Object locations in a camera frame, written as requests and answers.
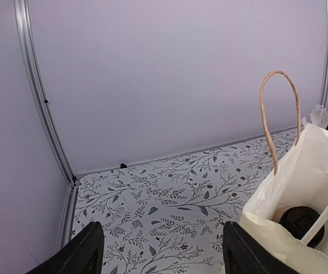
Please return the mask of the cream paper bag with handles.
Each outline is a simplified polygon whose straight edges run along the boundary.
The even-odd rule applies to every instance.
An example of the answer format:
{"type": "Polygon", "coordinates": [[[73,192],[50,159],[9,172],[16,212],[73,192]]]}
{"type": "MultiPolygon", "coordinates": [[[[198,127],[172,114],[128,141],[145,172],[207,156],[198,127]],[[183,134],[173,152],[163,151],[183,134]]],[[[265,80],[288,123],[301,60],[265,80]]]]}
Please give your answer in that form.
{"type": "Polygon", "coordinates": [[[265,137],[274,168],[245,204],[239,223],[268,253],[298,273],[328,273],[328,131],[298,123],[295,143],[282,158],[269,131],[265,137]],[[296,206],[319,213],[301,239],[280,224],[282,214],[296,206]]]}

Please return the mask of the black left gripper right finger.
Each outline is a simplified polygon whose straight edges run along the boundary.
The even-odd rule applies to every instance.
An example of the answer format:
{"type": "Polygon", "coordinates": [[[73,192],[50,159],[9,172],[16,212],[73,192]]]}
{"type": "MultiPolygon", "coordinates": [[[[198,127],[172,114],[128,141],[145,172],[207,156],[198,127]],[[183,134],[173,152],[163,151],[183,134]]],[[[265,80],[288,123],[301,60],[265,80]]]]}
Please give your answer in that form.
{"type": "Polygon", "coordinates": [[[234,221],[226,222],[223,227],[222,250],[226,273],[296,273],[294,269],[271,255],[234,221]]]}

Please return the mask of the black plastic cup lid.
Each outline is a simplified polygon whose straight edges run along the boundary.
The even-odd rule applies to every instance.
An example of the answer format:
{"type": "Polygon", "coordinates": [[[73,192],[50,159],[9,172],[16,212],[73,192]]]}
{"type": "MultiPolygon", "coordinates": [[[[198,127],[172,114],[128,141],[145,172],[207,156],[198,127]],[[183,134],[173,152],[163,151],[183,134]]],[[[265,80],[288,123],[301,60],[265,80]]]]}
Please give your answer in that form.
{"type": "Polygon", "coordinates": [[[301,240],[319,217],[320,214],[316,210],[306,206],[297,206],[285,211],[279,224],[294,238],[301,240]]]}

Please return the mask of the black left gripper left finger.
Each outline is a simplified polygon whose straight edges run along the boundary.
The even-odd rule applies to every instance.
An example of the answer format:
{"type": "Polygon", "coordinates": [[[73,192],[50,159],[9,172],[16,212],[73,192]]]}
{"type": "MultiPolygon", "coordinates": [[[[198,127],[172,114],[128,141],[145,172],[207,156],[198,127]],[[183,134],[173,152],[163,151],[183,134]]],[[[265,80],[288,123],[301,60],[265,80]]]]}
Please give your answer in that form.
{"type": "Polygon", "coordinates": [[[104,243],[101,223],[91,222],[59,252],[27,274],[101,273],[104,243]]]}

